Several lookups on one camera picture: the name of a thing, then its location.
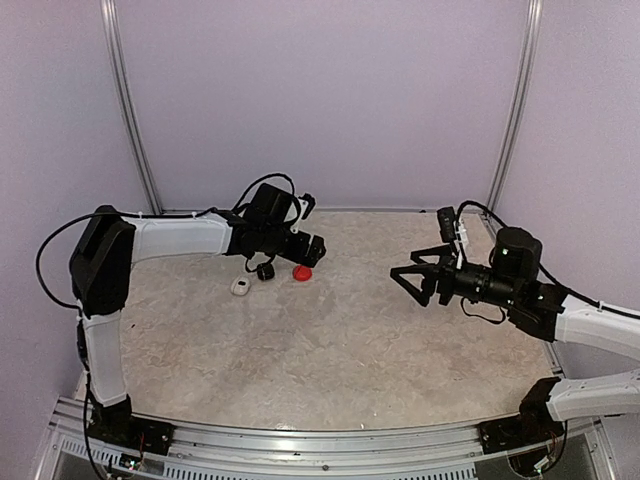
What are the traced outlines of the black earbud charging case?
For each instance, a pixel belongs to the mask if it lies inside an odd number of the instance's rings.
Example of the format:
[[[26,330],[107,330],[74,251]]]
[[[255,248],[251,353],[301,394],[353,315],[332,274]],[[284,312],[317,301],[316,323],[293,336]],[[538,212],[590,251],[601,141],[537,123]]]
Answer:
[[[261,281],[270,281],[275,278],[275,269],[271,263],[261,263],[256,268],[256,275]]]

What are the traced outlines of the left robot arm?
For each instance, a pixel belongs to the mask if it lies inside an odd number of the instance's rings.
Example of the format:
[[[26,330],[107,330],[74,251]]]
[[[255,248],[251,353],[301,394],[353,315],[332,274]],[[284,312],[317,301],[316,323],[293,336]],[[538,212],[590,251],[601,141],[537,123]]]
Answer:
[[[313,268],[325,256],[323,238],[300,228],[315,207],[313,196],[297,196],[266,181],[253,189],[229,210],[153,216],[103,205],[89,220],[69,269],[89,400],[97,423],[118,444],[133,443],[140,434],[124,381],[119,327],[137,263],[196,254],[250,260],[263,254]]]

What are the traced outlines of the white earbud charging case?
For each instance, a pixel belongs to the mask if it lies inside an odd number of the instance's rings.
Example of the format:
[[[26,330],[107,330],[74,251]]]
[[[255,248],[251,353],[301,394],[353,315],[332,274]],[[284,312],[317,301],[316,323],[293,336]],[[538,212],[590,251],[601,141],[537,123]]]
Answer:
[[[246,276],[239,276],[230,285],[230,292],[234,296],[245,296],[251,289],[251,281]]]

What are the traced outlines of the red round charging case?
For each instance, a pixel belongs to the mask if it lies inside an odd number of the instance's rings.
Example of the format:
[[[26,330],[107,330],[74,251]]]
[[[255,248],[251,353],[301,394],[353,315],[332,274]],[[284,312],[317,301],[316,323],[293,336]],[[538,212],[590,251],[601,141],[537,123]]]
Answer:
[[[303,265],[297,265],[292,271],[293,278],[299,282],[310,280],[312,278],[312,275],[312,269]]]

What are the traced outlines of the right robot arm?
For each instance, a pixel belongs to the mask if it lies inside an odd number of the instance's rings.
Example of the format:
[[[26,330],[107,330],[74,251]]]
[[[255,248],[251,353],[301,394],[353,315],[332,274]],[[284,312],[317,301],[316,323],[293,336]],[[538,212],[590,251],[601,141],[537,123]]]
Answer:
[[[503,227],[488,265],[462,260],[451,246],[414,251],[411,264],[395,267],[391,278],[421,306],[436,296],[442,305],[455,296],[504,310],[524,333],[549,343],[582,344],[639,357],[639,314],[585,300],[569,288],[538,279],[541,242],[518,227]],[[636,413],[639,373],[587,379],[544,378],[521,401],[511,433],[523,444],[535,442],[550,424],[593,416]]]

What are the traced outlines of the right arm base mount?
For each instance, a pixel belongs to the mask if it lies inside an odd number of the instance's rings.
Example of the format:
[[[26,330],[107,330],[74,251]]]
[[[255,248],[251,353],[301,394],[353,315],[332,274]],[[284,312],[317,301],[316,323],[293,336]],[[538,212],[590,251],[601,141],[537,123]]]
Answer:
[[[481,422],[477,429],[484,454],[523,448],[565,433],[562,422],[539,425],[525,421],[519,415]]]

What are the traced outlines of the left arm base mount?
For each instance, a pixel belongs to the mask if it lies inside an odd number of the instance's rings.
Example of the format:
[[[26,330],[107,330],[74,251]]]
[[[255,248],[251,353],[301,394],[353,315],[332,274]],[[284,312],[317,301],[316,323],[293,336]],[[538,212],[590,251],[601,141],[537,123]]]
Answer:
[[[95,421],[88,427],[88,436],[139,453],[167,456],[175,429],[167,422],[130,417],[124,423],[111,426]]]

